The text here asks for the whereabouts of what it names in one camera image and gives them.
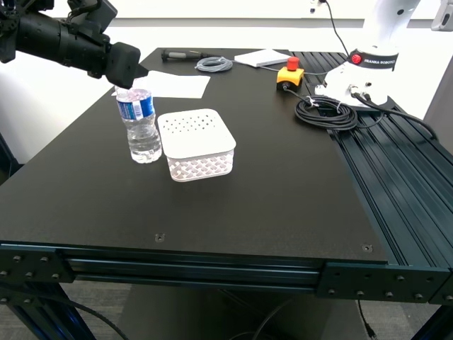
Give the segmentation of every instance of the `table top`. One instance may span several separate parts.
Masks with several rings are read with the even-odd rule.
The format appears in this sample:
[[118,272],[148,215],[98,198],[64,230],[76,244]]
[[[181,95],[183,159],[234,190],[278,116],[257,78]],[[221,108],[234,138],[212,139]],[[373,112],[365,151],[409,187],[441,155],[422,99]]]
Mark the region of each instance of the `table top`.
[[[162,63],[158,50],[143,65],[199,74],[192,62]],[[236,140],[230,174],[187,183],[171,179],[164,156],[131,160],[107,92],[0,187],[0,240],[385,262],[336,144],[297,121],[297,99],[276,91],[275,78],[235,64],[211,74],[202,99],[155,98],[157,115],[216,110]]]

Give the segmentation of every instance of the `water bottle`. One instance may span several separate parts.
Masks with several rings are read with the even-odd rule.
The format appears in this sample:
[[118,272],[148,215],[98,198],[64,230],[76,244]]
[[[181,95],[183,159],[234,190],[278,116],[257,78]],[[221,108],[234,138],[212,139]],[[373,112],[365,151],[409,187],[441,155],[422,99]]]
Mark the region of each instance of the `water bottle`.
[[151,163],[162,155],[162,144],[154,120],[151,92],[116,88],[116,100],[126,125],[130,154],[137,163]]

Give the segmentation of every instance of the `bottle label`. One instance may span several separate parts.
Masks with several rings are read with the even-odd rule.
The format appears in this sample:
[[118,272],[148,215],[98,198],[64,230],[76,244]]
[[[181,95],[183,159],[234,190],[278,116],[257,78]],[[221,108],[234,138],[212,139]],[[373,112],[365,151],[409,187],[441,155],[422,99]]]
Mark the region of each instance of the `bottle label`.
[[121,117],[124,119],[140,120],[154,114],[152,96],[131,103],[118,101],[118,108],[120,109]]

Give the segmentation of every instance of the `red emergency stop button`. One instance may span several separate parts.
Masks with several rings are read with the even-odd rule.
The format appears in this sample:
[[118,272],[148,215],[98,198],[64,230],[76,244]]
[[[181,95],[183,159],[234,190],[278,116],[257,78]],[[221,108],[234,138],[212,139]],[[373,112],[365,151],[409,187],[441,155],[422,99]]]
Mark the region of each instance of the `red emergency stop button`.
[[351,62],[356,65],[360,64],[362,62],[362,56],[361,55],[352,55]]
[[299,68],[299,58],[289,57],[286,68],[288,69],[288,71],[296,71]]

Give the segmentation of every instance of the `white paper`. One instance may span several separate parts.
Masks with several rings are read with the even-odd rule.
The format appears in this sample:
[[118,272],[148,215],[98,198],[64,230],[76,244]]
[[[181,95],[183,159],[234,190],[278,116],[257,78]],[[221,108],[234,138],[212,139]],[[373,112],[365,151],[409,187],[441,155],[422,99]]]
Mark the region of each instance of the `white paper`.
[[176,76],[150,71],[148,76],[135,79],[134,87],[150,90],[153,97],[200,99],[209,80],[209,76]]
[[274,50],[261,50],[244,55],[237,55],[234,60],[242,64],[251,65],[253,67],[266,66],[286,62],[290,56]]

